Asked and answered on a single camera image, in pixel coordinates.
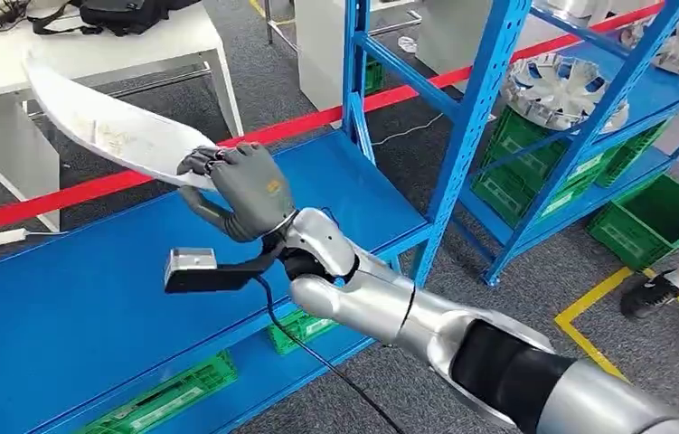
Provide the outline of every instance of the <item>sneaker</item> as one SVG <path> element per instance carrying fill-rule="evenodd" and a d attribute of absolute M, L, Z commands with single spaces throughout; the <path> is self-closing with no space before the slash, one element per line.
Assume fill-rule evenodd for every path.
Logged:
<path fill-rule="evenodd" d="M 665 271 L 634 287 L 621 297 L 621 313 L 627 317 L 645 318 L 679 297 L 679 288 L 667 280 Z"/>

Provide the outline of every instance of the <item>table leg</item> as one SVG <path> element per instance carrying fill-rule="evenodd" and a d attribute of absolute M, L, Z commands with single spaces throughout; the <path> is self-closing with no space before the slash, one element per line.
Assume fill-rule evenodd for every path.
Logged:
<path fill-rule="evenodd" d="M 20 201 L 60 190 L 60 156 L 14 95 L 0 96 L 0 183 Z M 59 211 L 38 219 L 60 230 Z"/>
<path fill-rule="evenodd" d="M 269 26 L 269 22 L 272 21 L 272 8 L 270 7 L 270 0 L 264 0 L 265 2 L 265 24 L 268 28 L 268 43 L 272 44 L 272 27 Z"/>
<path fill-rule="evenodd" d="M 230 69 L 227 67 L 227 58 L 224 54 L 224 47 L 220 45 L 212 52 L 203 52 L 201 57 L 209 63 L 212 69 L 212 82 L 214 92 L 217 95 L 224 121 L 233 137 L 243 136 L 243 125 L 240 122 L 238 112 L 238 102 L 235 100 L 235 92 L 232 90 L 232 80 Z"/>

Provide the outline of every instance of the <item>red barrier tape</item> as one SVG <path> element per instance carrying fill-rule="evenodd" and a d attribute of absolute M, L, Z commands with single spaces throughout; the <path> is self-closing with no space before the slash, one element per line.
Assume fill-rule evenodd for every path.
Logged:
<path fill-rule="evenodd" d="M 630 24 L 634 21 L 657 14 L 658 11 L 661 10 L 662 6 L 663 3 L 660 3 L 636 10 L 628 14 L 618 15 L 600 24 L 595 24 L 591 27 L 591 29 L 601 33 L 615 30 L 623 25 Z M 531 47 L 515 52 L 511 61 L 527 59 L 544 52 L 559 50 L 560 48 L 564 48 L 576 43 L 578 40 L 579 38 L 576 36 L 572 34 L 566 34 L 546 42 L 537 43 Z M 471 71 L 472 67 L 466 67 L 461 70 L 438 75 L 437 77 L 429 79 L 429 81 L 439 88 L 444 88 L 451 84 L 467 80 Z M 418 93 L 416 90 L 410 86 L 400 86 L 395 89 L 379 92 L 364 100 L 363 111 L 368 112 L 380 109 L 391 104 L 405 101 L 406 99 L 414 98 L 417 95 Z M 340 120 L 341 118 L 342 107 L 334 107 L 328 110 L 301 116 L 299 118 L 293 118 L 285 122 L 280 122 L 276 125 L 264 127 L 263 129 L 252 131 L 243 137 L 230 138 L 220 142 L 218 145 L 235 146 L 242 141 L 259 142 L 266 145 L 284 138 L 304 134 L 316 128 L 328 125 L 331 122 Z M 137 185 L 144 184 L 151 179 L 152 178 L 149 176 L 127 170 L 114 175 L 92 179 L 73 187 L 60 190 L 59 192 L 35 197 L 25 202 L 11 203 L 0 206 L 0 227 L 33 218 L 38 214 L 59 210 L 61 208 L 66 208 L 68 206 L 96 199 L 106 194 L 119 192 L 130 187 L 135 187 Z"/>

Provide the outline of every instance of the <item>green storage bin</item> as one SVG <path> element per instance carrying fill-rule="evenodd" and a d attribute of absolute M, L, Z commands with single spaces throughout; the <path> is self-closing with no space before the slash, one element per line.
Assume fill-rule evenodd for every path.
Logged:
<path fill-rule="evenodd" d="M 228 351 L 162 382 L 129 403 L 77 431 L 77 434 L 136 434 L 171 419 L 198 400 L 238 378 Z"/>
<path fill-rule="evenodd" d="M 598 179 L 595 180 L 595 184 L 603 188 L 613 185 L 618 177 L 653 145 L 668 125 L 669 120 L 665 120 L 630 138 L 622 146 L 618 146 L 616 154 L 610 159 L 608 166 L 600 173 Z"/>
<path fill-rule="evenodd" d="M 549 205 L 542 211 L 539 220 L 559 211 L 566 204 L 582 195 L 595 180 L 597 174 L 590 174 L 573 184 L 561 188 L 552 195 Z M 529 186 L 522 177 L 512 170 L 500 166 L 480 175 L 472 184 L 472 191 L 499 214 L 511 227 L 523 218 L 537 190 Z"/>
<path fill-rule="evenodd" d="M 280 318 L 280 323 L 302 342 L 309 342 L 336 326 L 336 323 L 330 319 L 316 318 L 301 310 Z M 268 326 L 268 335 L 278 354 L 288 354 L 299 346 L 274 324 Z"/>
<path fill-rule="evenodd" d="M 535 125 L 507 107 L 502 112 L 499 124 L 491 136 L 487 153 L 494 159 L 509 156 L 533 145 L 552 133 L 554 131 Z M 566 149 L 566 142 L 558 140 L 550 143 L 548 146 L 543 146 L 533 152 L 518 156 L 504 166 L 523 178 L 524 183 L 538 193 Z M 617 149 L 609 149 L 602 154 L 579 163 L 571 171 L 571 174 L 568 175 L 568 179 L 565 180 L 562 188 L 568 188 L 576 184 L 580 179 L 592 176 L 592 174 L 599 174 L 606 168 L 611 157 L 616 152 Z"/>
<path fill-rule="evenodd" d="M 589 234 L 633 270 L 679 248 L 679 183 L 668 175 L 609 203 L 589 223 Z"/>
<path fill-rule="evenodd" d="M 366 59 L 368 60 L 365 63 L 365 94 L 371 95 L 382 90 L 384 86 L 384 68 L 371 56 L 366 56 Z"/>

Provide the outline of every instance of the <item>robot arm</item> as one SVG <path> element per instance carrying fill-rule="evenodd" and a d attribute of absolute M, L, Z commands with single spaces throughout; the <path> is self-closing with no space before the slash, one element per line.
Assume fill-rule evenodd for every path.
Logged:
<path fill-rule="evenodd" d="M 293 278 L 302 309 L 415 355 L 485 418 L 525 433 L 679 434 L 675 410 L 508 316 L 415 288 L 322 212 L 299 212 L 287 243 L 301 240 L 331 269 Z"/>
<path fill-rule="evenodd" d="M 293 300 L 307 313 L 414 354 L 493 422 L 540 434 L 679 434 L 679 413 L 651 396 L 588 361 L 555 354 L 545 336 L 508 316 L 415 288 L 322 212 L 296 211 L 263 148 L 222 152 L 234 154 L 196 151 L 180 170 L 209 175 L 234 213 L 199 200 L 197 191 L 184 197 L 220 230 L 240 235 L 234 239 L 261 236 L 262 254 L 218 265 L 213 255 L 176 250 L 167 292 L 240 288 L 279 259 Z"/>

